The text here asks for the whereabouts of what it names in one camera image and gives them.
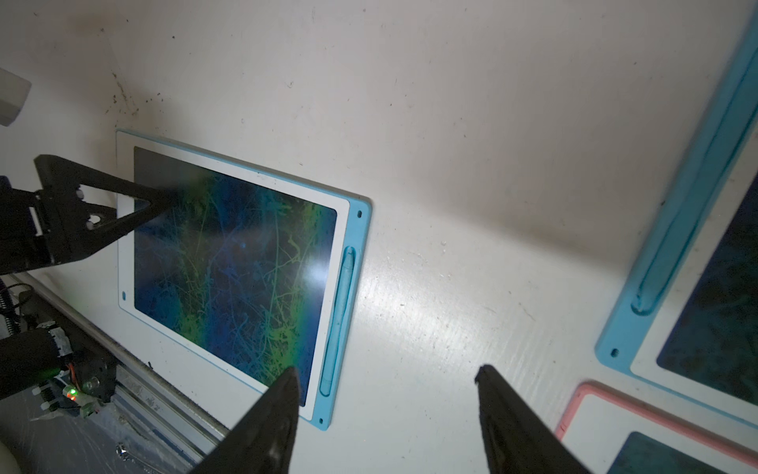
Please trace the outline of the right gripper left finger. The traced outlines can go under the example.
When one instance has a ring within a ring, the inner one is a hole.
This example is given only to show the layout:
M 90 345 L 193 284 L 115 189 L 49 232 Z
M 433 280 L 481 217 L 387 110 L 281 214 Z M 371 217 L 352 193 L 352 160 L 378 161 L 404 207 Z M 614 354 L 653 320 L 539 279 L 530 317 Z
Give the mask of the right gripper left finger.
M 288 367 L 191 472 L 287 473 L 299 420 L 299 399 L 296 369 Z

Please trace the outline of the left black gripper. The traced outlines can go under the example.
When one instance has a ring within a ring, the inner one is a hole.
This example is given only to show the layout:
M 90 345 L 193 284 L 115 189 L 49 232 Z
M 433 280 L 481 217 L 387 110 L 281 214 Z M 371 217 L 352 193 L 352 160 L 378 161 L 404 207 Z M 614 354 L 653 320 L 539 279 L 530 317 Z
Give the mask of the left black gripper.
M 118 241 L 172 205 L 174 192 L 155 190 L 74 161 L 40 155 L 34 160 L 41 190 L 14 189 L 1 177 L 1 274 L 27 272 L 86 259 Z M 144 201 L 119 215 L 89 203 L 85 187 Z

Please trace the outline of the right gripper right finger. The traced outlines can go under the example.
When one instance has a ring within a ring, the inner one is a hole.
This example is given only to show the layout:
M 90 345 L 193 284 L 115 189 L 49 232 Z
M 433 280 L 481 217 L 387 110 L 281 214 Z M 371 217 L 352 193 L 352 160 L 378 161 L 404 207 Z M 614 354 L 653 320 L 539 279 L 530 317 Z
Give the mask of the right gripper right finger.
M 475 383 L 489 472 L 588 472 L 495 367 L 480 367 Z

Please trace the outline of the pink writing tablet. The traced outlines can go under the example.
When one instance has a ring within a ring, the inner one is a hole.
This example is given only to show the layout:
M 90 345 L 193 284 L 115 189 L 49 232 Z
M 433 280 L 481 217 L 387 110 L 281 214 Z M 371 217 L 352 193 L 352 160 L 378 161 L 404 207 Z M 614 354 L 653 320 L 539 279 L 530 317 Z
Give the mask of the pink writing tablet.
M 592 473 L 755 473 L 757 453 L 596 383 L 580 385 L 556 438 Z

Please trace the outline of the blue writing tablet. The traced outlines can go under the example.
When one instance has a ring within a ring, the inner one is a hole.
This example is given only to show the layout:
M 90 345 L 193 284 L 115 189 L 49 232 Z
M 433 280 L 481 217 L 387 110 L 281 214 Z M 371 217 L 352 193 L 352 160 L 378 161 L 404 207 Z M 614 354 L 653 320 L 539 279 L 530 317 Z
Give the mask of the blue writing tablet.
M 755 23 L 749 24 L 704 120 L 722 85 L 750 67 L 757 69 Z M 757 114 L 659 305 L 651 315 L 637 316 L 630 303 L 644 248 L 596 344 L 598 361 L 755 428 Z
M 372 203 L 187 144 L 121 130 L 126 179 L 174 192 L 171 209 L 118 241 L 118 303 L 256 391 L 293 367 L 300 416 L 331 425 Z M 355 271 L 329 397 L 320 381 L 341 260 Z

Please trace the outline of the blue stylus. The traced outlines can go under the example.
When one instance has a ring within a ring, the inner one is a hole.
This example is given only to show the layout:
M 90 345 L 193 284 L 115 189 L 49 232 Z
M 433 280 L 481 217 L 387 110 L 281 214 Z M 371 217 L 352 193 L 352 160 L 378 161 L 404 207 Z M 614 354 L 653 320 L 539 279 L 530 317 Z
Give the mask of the blue stylus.
M 685 248 L 757 114 L 757 69 L 724 83 L 688 150 L 641 254 L 630 309 L 649 316 L 659 305 Z
M 325 397 L 331 395 L 334 384 L 337 355 L 341 338 L 341 326 L 343 325 L 343 318 L 345 318 L 345 312 L 347 311 L 347 300 L 349 299 L 349 292 L 351 291 L 351 282 L 353 281 L 354 271 L 355 249 L 353 247 L 347 247 L 345 248 L 345 251 L 343 251 L 343 260 L 341 260 L 340 278 L 338 281 L 335 305 L 332 314 L 332 324 L 319 386 L 321 395 Z

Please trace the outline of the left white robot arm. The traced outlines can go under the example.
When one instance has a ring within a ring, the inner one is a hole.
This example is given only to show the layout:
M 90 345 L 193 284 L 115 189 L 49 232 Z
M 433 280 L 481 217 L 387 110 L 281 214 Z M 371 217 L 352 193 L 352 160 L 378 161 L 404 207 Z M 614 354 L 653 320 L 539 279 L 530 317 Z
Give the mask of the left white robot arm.
M 165 213 L 177 196 L 106 174 L 74 161 L 40 155 L 35 166 L 41 181 L 36 192 L 18 190 L 1 179 L 1 272 L 19 274 L 87 259 L 140 225 Z M 124 195 L 145 205 L 119 216 L 107 205 L 88 203 L 83 187 Z M 8 284 L 1 286 L 1 315 L 12 330 L 1 341 L 1 395 L 7 398 L 55 377 L 76 371 L 74 336 L 52 325 L 19 333 L 19 309 Z

